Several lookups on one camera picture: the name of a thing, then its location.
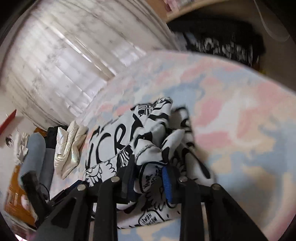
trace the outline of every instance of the white cable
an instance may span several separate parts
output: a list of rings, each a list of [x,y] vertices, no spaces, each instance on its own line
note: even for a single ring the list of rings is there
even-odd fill
[[[289,39],[290,34],[288,34],[288,35],[285,36],[285,37],[280,37],[280,36],[277,36],[276,34],[274,34],[274,33],[273,33],[273,32],[267,27],[266,23],[264,22],[264,19],[263,19],[263,17],[262,17],[261,11],[260,11],[260,9],[259,9],[259,7],[258,7],[258,4],[257,4],[256,0],[253,0],[253,1],[254,1],[255,5],[256,5],[256,8],[257,8],[258,13],[259,13],[259,15],[260,15],[260,18],[261,18],[261,22],[262,22],[262,24],[263,24],[263,27],[265,28],[265,30],[266,30],[266,32],[269,34],[269,36],[272,37],[272,38],[273,38],[274,40],[276,40],[276,41],[279,41],[279,42],[286,42],[286,41]]]

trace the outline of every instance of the black device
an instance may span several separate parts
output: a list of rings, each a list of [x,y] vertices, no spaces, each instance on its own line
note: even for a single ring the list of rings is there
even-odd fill
[[[42,200],[36,174],[22,177],[28,198],[38,215],[35,241],[87,241],[89,226],[94,217],[94,241],[117,241],[116,204],[129,202],[126,184],[127,167],[122,167],[103,183],[89,187],[77,181],[47,204]],[[204,240],[202,204],[205,204],[210,241],[267,241],[266,237],[219,184],[211,187],[198,185],[194,180],[180,176],[178,170],[166,166],[162,179],[167,199],[181,203],[180,241]]]

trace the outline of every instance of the cream puffer jacket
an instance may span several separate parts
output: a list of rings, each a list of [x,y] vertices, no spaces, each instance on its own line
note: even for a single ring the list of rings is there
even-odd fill
[[[79,149],[85,138],[87,127],[71,122],[67,131],[58,128],[54,155],[54,170],[63,179],[79,164]]]

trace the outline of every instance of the black cable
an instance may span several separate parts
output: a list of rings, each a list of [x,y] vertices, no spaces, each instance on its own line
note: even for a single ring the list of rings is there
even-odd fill
[[[43,185],[42,183],[39,183],[39,184],[45,187],[45,189],[46,189],[46,191],[48,193],[48,201],[49,201],[50,200],[50,196],[49,196],[49,191],[48,191],[47,187],[45,185]]]

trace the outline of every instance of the bed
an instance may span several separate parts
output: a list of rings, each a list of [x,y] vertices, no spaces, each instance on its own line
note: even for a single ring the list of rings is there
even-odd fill
[[[168,96],[190,113],[199,158],[270,241],[296,213],[296,96],[235,62],[203,54],[151,52],[118,74],[76,121],[89,133],[79,165],[54,175],[54,196],[85,172],[88,141],[99,124],[138,103]],[[178,240],[180,220],[122,229],[122,240]]]

